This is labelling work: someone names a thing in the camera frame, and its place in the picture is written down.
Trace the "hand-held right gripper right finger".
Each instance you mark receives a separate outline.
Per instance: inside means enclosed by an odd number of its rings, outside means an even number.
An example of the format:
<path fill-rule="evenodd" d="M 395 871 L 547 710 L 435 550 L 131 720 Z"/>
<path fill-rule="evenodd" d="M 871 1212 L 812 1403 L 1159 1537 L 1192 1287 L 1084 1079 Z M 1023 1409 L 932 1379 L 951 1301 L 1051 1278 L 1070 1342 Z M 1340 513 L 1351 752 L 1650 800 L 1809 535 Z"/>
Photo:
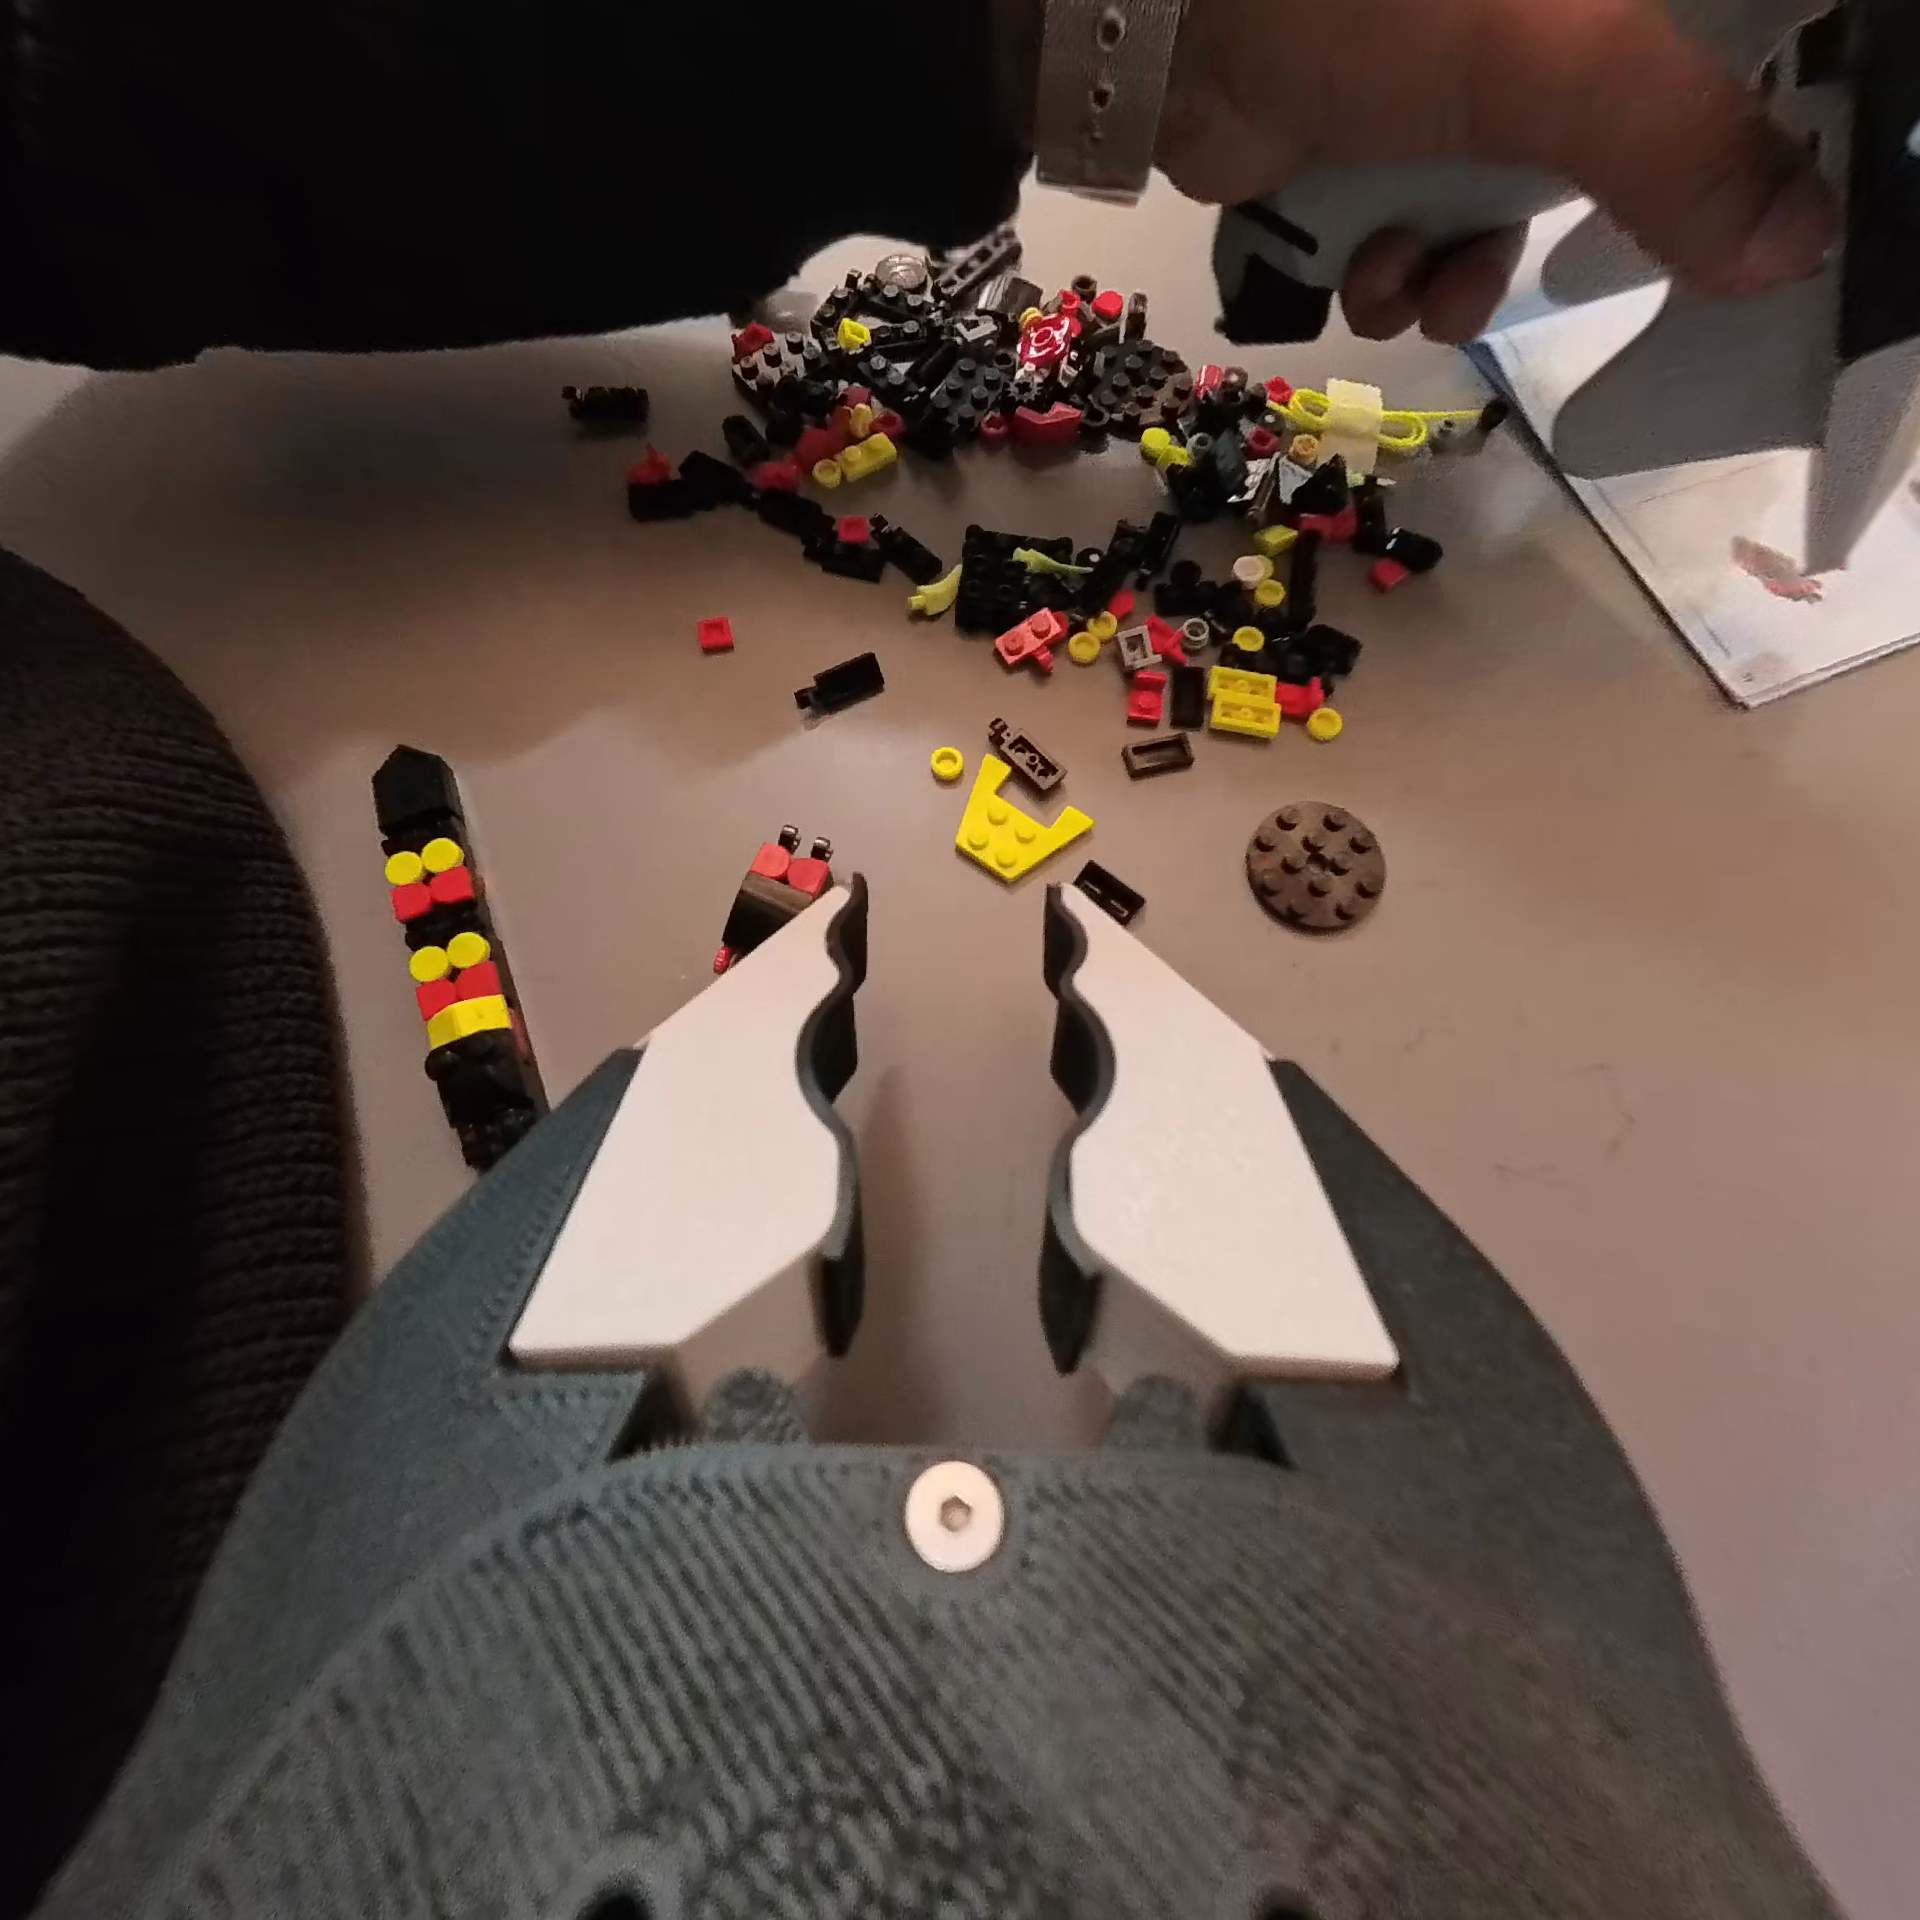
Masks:
<path fill-rule="evenodd" d="M 1065 1379 L 1184 1386 L 1218 1427 L 1244 1388 L 1385 1384 L 1401 1350 L 1280 1063 L 1077 886 L 1043 902 L 1049 1074 L 1039 1320 Z"/>

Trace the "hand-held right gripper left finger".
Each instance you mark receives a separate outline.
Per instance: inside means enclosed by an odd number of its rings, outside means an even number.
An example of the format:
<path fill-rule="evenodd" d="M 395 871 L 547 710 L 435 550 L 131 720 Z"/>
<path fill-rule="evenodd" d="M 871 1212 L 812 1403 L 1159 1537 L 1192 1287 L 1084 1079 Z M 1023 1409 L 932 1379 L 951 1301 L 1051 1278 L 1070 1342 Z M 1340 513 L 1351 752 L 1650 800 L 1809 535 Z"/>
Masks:
<path fill-rule="evenodd" d="M 852 876 L 634 1051 L 506 1340 L 525 1371 L 652 1371 L 697 1414 L 720 1380 L 794 1386 L 852 1354 L 867 1298 L 858 1070 L 867 881 Z"/>

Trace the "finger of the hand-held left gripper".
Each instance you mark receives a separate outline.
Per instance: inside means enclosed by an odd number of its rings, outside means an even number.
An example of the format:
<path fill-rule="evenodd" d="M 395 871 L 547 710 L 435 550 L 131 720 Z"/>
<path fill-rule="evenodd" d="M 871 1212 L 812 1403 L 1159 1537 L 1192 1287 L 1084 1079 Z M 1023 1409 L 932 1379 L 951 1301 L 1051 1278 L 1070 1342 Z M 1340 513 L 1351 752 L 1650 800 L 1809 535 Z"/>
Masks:
<path fill-rule="evenodd" d="M 1839 370 L 1809 465 L 1805 568 L 1844 568 L 1917 456 L 1917 352 Z"/>

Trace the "lego instruction booklet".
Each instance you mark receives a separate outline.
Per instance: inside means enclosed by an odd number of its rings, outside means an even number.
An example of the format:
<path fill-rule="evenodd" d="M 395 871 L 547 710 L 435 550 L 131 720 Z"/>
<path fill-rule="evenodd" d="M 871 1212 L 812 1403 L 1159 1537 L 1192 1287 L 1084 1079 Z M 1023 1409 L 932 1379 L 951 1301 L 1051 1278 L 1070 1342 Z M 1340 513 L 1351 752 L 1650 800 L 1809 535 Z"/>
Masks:
<path fill-rule="evenodd" d="M 1619 560 L 1746 707 L 1917 644 L 1917 458 L 1844 568 L 1805 568 L 1809 449 L 1581 478 L 1556 409 L 1657 315 L 1668 281 L 1586 201 L 1549 212 L 1523 278 L 1474 341 Z"/>

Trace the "small black red lego assembly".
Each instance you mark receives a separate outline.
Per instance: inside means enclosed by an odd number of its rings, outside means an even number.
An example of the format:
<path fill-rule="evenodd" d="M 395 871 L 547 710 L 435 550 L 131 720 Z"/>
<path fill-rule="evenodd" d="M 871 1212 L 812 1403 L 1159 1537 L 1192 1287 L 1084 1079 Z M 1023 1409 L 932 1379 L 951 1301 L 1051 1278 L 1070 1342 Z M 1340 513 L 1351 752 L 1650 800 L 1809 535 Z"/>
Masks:
<path fill-rule="evenodd" d="M 711 974 L 727 974 L 833 886 L 833 851 L 830 836 L 805 840 L 794 822 L 756 851 L 724 919 Z"/>

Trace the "person's left forearm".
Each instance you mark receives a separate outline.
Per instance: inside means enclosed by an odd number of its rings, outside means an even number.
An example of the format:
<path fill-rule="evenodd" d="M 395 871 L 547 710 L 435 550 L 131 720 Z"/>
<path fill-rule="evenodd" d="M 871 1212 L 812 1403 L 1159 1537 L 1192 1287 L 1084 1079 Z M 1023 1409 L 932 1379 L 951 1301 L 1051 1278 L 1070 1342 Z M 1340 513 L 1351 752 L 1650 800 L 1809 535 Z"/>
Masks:
<path fill-rule="evenodd" d="M 1039 3 L 7 3 L 2 352 L 469 350 L 950 249 L 1031 153 Z"/>

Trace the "long black lego assembly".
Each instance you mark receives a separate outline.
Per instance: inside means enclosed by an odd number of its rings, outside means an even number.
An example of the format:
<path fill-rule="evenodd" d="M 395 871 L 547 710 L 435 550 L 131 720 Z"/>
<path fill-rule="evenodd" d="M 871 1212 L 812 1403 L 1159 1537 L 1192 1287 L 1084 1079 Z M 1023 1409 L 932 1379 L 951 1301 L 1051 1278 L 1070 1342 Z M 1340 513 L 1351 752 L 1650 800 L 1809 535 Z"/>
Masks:
<path fill-rule="evenodd" d="M 462 1161 L 487 1174 L 549 1098 L 461 783 L 447 758 L 396 743 L 372 773 L 372 806 L 421 1019 L 421 1070 Z"/>

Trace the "black round lego plate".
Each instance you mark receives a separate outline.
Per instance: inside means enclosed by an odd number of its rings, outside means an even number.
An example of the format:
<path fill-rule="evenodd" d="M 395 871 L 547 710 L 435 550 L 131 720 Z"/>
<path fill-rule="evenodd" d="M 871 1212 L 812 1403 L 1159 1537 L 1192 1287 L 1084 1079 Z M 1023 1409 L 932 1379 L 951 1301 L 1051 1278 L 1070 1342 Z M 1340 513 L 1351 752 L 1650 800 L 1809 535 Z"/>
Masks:
<path fill-rule="evenodd" d="M 1351 809 L 1295 800 L 1251 830 L 1244 877 L 1271 922 L 1333 936 L 1362 923 L 1378 907 L 1388 859 L 1377 830 Z"/>

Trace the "yellow wedge lego plate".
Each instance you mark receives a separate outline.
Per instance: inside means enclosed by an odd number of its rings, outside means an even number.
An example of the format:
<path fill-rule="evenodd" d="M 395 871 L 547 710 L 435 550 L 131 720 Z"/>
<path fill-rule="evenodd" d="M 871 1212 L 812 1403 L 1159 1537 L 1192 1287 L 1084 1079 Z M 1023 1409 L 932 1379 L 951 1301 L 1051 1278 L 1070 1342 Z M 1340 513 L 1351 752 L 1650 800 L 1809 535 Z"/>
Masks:
<path fill-rule="evenodd" d="M 1012 773 L 1003 758 L 983 758 L 954 836 L 958 852 L 1003 886 L 1017 886 L 1094 829 L 1077 806 L 1049 822 L 1031 818 L 1008 789 Z"/>

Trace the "pile of loose lego pieces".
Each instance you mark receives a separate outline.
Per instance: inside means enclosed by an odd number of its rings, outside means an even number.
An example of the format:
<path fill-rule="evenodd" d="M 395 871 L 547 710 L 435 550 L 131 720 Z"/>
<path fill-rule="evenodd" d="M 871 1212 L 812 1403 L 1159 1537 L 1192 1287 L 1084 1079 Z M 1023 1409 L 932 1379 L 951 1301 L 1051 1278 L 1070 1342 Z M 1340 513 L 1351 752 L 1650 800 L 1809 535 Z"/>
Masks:
<path fill-rule="evenodd" d="M 1508 401 L 1393 409 L 1344 376 L 1300 387 L 1189 363 L 1148 334 L 1144 293 L 1098 275 L 1043 286 L 1020 257 L 1017 226 L 998 223 L 848 272 L 794 327 L 740 323 L 745 412 L 723 419 L 724 452 L 647 445 L 622 482 L 630 517 L 734 505 L 823 575 L 902 577 L 910 620 L 987 639 L 1008 673 L 1109 662 L 1140 733 L 1338 739 L 1362 643 L 1318 612 L 1322 556 L 1356 558 L 1378 594 L 1433 575 L 1444 546 L 1401 517 L 1401 467 L 1483 445 Z M 833 499 L 902 456 L 1113 445 L 1140 456 L 1157 505 L 1090 543 L 969 525 L 947 560 L 894 513 Z"/>

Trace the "person's left hand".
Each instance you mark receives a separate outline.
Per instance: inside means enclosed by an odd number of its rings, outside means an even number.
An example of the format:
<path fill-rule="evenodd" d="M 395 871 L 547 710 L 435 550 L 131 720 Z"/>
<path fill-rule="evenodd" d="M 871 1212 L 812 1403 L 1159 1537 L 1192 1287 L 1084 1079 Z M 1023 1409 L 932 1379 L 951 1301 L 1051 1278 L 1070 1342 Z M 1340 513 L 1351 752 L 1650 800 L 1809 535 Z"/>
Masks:
<path fill-rule="evenodd" d="M 1192 3 L 1157 167 L 1203 205 L 1303 170 L 1444 160 L 1574 184 L 1687 293 L 1814 275 L 1839 205 L 1663 3 Z"/>

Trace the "person's black knit sweater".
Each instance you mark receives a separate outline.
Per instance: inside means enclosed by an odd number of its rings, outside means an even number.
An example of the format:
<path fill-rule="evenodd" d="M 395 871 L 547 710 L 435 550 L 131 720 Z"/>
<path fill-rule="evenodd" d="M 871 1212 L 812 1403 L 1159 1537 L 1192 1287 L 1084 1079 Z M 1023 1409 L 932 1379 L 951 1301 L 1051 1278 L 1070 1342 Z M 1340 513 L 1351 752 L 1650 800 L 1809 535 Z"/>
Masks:
<path fill-rule="evenodd" d="M 351 1310 L 321 922 L 227 735 L 2 556 L 2 1915 L 33 1912 Z"/>

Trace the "silver mesh watch band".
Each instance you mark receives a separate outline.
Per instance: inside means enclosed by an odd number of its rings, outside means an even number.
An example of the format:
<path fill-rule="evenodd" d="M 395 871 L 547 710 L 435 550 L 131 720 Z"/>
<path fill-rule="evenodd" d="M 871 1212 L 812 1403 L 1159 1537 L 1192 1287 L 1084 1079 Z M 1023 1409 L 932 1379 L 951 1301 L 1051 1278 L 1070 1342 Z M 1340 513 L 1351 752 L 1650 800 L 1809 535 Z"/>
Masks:
<path fill-rule="evenodd" d="M 1188 3 L 1046 3 L 1035 175 L 1102 205 L 1148 186 Z"/>

